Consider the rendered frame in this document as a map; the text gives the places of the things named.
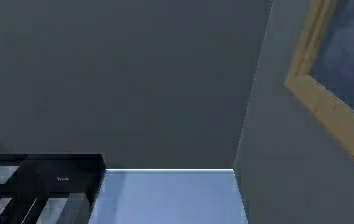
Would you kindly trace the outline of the wood framed blue picture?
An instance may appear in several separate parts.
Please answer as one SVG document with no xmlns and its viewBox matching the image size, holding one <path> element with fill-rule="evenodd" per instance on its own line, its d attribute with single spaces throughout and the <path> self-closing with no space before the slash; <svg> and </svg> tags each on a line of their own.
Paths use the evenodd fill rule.
<svg viewBox="0 0 354 224">
<path fill-rule="evenodd" d="M 338 0 L 311 0 L 284 86 L 354 160 L 354 110 L 310 75 Z"/>
</svg>

